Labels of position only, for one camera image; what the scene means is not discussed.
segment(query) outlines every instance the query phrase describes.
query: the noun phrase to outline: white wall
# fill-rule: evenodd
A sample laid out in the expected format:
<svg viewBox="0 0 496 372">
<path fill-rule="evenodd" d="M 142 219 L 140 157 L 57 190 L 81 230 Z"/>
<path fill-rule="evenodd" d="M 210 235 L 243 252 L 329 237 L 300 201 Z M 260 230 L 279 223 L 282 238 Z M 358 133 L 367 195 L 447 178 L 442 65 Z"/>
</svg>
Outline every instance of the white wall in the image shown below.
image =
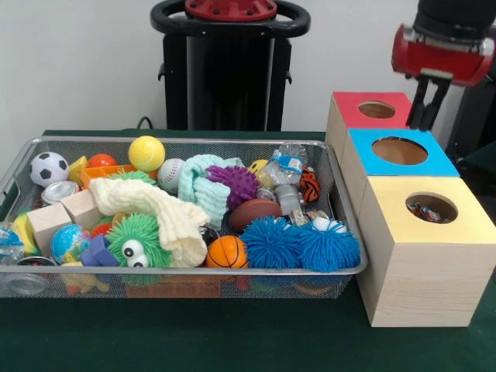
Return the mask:
<svg viewBox="0 0 496 372">
<path fill-rule="evenodd" d="M 148 115 L 165 127 L 157 81 L 162 35 L 149 14 L 159 0 L 0 0 L 0 174 L 45 129 L 121 129 Z M 293 39 L 285 130 L 324 130 L 331 91 L 406 91 L 391 46 L 418 0 L 294 0 L 312 15 Z M 451 88 L 434 133 L 447 141 L 461 90 Z"/>
</svg>

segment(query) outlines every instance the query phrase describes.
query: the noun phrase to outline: blue fuzzy ball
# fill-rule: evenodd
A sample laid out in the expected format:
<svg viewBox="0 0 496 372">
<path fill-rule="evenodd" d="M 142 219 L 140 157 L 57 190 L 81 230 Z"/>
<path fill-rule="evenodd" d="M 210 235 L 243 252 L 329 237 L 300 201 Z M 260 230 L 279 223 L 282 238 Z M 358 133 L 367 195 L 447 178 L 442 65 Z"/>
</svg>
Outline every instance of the blue fuzzy ball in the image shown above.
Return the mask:
<svg viewBox="0 0 496 372">
<path fill-rule="evenodd" d="M 252 268 L 282 270 L 301 267 L 297 228 L 289 226 L 283 219 L 256 219 L 245 228 L 240 238 L 246 245 Z"/>
<path fill-rule="evenodd" d="M 318 231 L 312 224 L 298 229 L 301 244 L 301 262 L 308 270 L 328 273 L 358 266 L 360 244 L 351 232 L 336 232 L 331 228 Z"/>
</svg>

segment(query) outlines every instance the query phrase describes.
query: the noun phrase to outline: blue spiky ball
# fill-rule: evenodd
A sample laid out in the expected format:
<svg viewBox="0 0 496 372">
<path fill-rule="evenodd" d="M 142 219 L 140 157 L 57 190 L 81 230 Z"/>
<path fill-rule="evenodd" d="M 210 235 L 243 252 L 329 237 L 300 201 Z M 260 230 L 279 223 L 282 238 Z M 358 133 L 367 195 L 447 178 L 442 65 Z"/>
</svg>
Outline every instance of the blue spiky ball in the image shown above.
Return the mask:
<svg viewBox="0 0 496 372">
<path fill-rule="evenodd" d="M 297 230 L 283 219 L 264 217 L 253 221 L 241 235 L 250 267 L 279 270 L 300 267 L 301 244 Z"/>
</svg>

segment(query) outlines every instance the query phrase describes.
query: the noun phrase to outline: red robot part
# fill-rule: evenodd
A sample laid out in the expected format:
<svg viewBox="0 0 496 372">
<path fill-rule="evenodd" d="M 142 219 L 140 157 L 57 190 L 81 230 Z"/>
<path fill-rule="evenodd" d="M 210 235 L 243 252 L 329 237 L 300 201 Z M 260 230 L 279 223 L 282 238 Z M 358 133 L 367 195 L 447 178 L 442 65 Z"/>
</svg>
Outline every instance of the red robot part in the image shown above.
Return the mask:
<svg viewBox="0 0 496 372">
<path fill-rule="evenodd" d="M 222 22 L 252 22 L 270 19 L 277 13 L 273 0 L 186 0 L 187 13 Z"/>
<path fill-rule="evenodd" d="M 423 74 L 472 87 L 483 80 L 492 60 L 491 48 L 488 53 L 477 53 L 409 40 L 405 37 L 405 26 L 401 25 L 394 38 L 391 64 L 394 71 L 414 78 Z"/>
</svg>

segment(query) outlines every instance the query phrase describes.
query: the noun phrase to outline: yellow ball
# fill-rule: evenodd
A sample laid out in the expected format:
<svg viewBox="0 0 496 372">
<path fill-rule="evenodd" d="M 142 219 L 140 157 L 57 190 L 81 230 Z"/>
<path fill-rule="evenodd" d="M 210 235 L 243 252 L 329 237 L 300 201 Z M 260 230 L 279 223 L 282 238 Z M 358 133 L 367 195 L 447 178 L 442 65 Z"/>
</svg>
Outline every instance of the yellow ball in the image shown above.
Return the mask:
<svg viewBox="0 0 496 372">
<path fill-rule="evenodd" d="M 143 172 L 156 171 L 164 163 L 165 147 L 155 137 L 138 137 L 129 147 L 129 160 Z"/>
</svg>

